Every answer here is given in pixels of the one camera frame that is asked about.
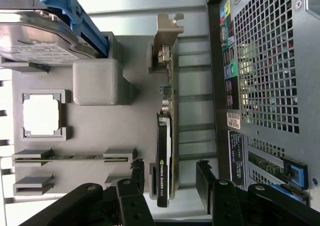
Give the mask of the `green RAM stick bare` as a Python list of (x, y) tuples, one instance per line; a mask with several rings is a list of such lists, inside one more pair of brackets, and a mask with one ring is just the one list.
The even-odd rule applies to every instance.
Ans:
[(128, 162), (128, 157), (103, 155), (66, 155), (66, 156), (46, 156), (42, 158), (15, 158), (14, 162), (52, 162), (52, 161), (82, 161), (82, 160), (102, 160), (105, 162)]

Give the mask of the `blue case latch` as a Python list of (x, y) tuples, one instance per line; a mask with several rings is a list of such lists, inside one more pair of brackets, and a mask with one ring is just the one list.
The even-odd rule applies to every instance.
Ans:
[(303, 203), (310, 205), (308, 166), (287, 156), (281, 157), (284, 169), (284, 183), (272, 184), (271, 187), (281, 193)]

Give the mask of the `grey plastic parts rack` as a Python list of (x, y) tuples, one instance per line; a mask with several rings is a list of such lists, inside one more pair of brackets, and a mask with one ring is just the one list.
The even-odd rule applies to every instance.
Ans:
[[(67, 193), (93, 182), (109, 186), (128, 177), (134, 158), (143, 158), (146, 167), (145, 190), (152, 192), (156, 180), (157, 114), (161, 109), (161, 85), (165, 72), (148, 71), (152, 38), (119, 36), (124, 77), (133, 83), (136, 98), (130, 105), (80, 106), (72, 101), (72, 68), (52, 67), (48, 73), (13, 71), (13, 125), (15, 168), (14, 196), (41, 196)], [(23, 94), (32, 91), (64, 89), (69, 99), (63, 105), (67, 140), (23, 138)], [(102, 160), (14, 162), (15, 158), (42, 158), (66, 155), (128, 157), (128, 162)]]

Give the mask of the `white barcode sticker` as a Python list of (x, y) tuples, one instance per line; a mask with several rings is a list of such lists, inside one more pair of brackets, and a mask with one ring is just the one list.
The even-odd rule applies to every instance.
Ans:
[(227, 126), (233, 129), (241, 129), (241, 116), (237, 113), (227, 112)]

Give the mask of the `silver CPU chip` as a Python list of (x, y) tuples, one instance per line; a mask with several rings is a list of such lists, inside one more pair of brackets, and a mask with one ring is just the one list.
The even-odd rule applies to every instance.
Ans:
[(59, 101), (53, 95), (31, 94), (23, 102), (23, 128), (26, 136), (53, 136), (60, 128)]

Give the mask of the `open dark PC case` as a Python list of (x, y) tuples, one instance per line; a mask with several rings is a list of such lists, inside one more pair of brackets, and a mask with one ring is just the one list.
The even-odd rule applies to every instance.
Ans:
[(320, 0), (206, 2), (220, 176), (282, 184), (287, 156), (307, 165), (320, 211)]

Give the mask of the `silver hard disk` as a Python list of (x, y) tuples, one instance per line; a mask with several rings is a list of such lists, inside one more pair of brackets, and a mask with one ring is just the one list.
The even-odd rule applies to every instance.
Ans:
[(57, 15), (42, 10), (0, 10), (0, 56), (47, 66), (101, 57)]

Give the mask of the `blue disk carrier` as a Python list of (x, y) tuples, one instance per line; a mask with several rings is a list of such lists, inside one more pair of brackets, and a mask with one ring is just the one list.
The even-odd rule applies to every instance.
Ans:
[(93, 23), (78, 0), (40, 0), (47, 7), (60, 9), (70, 20), (70, 29), (103, 57), (109, 56), (109, 40)]

